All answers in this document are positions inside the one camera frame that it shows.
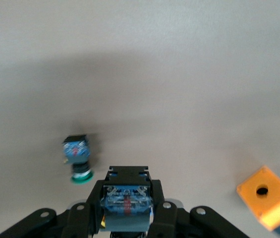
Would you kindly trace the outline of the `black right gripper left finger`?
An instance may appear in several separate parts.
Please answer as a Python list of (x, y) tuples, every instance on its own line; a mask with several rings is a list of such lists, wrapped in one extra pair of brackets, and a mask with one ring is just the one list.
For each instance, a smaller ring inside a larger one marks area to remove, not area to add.
[(0, 233), (0, 238), (90, 238), (99, 231), (100, 196), (104, 182), (98, 180), (85, 202), (57, 214), (41, 208)]

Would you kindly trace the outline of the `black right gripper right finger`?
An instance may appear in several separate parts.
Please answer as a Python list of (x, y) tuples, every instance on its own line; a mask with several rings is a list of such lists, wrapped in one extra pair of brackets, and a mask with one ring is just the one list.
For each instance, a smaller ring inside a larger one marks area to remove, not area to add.
[(208, 206), (197, 206), (187, 212), (166, 201), (161, 181), (151, 181), (154, 219), (149, 238), (246, 238), (244, 232)]

